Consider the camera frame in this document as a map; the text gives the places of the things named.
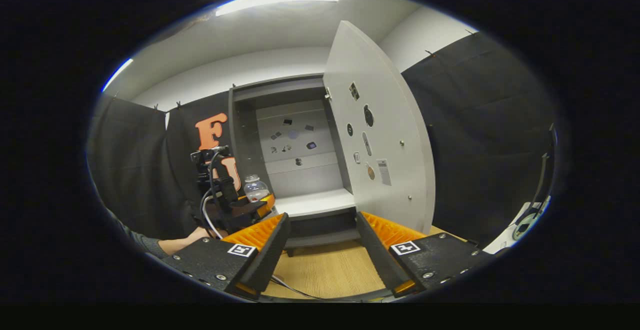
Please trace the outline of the dark curved frame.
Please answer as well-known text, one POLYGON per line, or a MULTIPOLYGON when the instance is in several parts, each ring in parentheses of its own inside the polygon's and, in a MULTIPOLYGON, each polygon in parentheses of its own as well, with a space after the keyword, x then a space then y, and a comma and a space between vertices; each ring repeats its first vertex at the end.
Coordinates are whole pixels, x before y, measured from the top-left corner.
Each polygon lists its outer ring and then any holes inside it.
POLYGON ((551 187, 553 186, 553 171, 554 171, 554 155, 555 147, 557 143, 557 132, 554 123, 550 124, 546 138, 542 145, 541 155, 541 171, 535 190, 534 198, 530 202, 530 209, 536 209, 536 212, 541 212, 543 203, 550 196, 551 187))

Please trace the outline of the black backdrop cloth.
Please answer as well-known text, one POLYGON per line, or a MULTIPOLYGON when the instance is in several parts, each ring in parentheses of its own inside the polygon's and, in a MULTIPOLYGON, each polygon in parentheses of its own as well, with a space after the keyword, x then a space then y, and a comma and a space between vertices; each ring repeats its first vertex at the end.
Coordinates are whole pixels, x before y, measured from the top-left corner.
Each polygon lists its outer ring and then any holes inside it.
MULTIPOLYGON (((431 225, 489 243, 534 195, 542 144, 558 120, 551 92, 509 48, 480 33, 401 74, 422 113, 435 163, 431 225)), ((228 107, 228 92, 169 114, 106 97, 87 145, 105 206, 147 237, 187 235, 201 198, 189 159, 201 144, 195 123, 214 118, 212 142, 230 146, 235 157, 228 107)))

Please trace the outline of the white cabinet door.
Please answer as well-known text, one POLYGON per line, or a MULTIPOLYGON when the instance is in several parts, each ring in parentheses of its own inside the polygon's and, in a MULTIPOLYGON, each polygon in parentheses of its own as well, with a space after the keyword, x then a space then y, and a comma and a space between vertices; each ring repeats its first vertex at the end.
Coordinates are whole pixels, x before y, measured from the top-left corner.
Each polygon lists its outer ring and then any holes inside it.
POLYGON ((343 20, 322 79, 356 209, 429 232, 434 155, 421 110, 398 68, 368 35, 343 20))

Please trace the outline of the white side table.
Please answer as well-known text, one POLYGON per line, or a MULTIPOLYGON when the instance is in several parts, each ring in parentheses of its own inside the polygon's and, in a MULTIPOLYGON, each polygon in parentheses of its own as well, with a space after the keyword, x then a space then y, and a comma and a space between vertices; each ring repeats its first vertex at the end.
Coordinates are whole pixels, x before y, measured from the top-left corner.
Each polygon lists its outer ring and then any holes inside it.
POLYGON ((496 237, 496 239, 494 239, 489 245, 484 247, 483 251, 487 252, 489 254, 497 254, 499 251, 501 251, 501 250, 503 250, 505 248, 510 248, 510 247, 514 246, 517 242, 512 239, 512 232, 514 232, 514 229, 516 228, 516 223, 518 223, 526 215, 528 215, 530 213, 536 213, 536 212, 539 213, 538 217, 537 217, 537 221, 538 221, 538 218, 541 217, 542 214, 545 213, 545 211, 546 211, 551 199, 552 199, 552 197, 550 195, 546 199, 546 201, 542 204, 542 211, 541 212, 537 212, 536 209, 530 209, 530 204, 531 204, 530 202, 524 203, 522 205, 521 210, 519 211, 519 213, 510 222, 510 225, 508 225, 505 228, 505 230, 503 230, 503 232, 500 235, 498 235, 498 237, 496 237))

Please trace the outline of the round grey object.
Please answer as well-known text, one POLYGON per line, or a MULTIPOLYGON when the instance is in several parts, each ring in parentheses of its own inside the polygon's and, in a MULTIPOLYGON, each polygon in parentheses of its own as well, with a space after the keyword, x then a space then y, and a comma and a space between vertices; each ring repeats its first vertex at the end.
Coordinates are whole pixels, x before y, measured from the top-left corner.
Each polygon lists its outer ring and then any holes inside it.
POLYGON ((516 228, 512 232, 512 239, 514 241, 519 241, 519 239, 521 239, 526 234, 526 232, 528 232, 530 227, 532 227, 537 221, 538 214, 539 213, 537 212, 530 213, 523 217, 518 223, 516 223, 516 228))

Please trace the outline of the clear bottle with white cap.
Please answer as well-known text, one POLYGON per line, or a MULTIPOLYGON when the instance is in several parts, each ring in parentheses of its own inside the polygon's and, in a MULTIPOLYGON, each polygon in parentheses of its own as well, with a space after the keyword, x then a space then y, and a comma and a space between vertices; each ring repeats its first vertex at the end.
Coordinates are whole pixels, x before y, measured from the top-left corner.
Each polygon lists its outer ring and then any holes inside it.
POLYGON ((271 193, 265 182, 256 174, 247 175, 244 180, 243 191, 247 200, 251 203, 261 201, 271 193))

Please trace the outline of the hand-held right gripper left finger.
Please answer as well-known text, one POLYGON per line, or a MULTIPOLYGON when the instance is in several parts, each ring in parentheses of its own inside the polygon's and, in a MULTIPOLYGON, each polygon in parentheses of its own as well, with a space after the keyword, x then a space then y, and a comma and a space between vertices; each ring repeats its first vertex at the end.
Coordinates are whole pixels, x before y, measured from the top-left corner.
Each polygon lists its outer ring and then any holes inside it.
POLYGON ((267 289, 291 232, 287 213, 219 240, 204 237, 162 261, 208 289, 258 300, 267 289))

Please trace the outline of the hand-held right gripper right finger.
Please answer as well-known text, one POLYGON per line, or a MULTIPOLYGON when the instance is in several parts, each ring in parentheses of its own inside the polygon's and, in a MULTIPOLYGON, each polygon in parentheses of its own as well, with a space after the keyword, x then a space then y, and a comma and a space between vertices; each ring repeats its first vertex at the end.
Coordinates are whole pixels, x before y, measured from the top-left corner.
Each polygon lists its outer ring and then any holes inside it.
POLYGON ((493 260, 492 254, 446 232, 426 235, 366 212, 356 213, 356 229, 395 298, 438 291, 493 260))

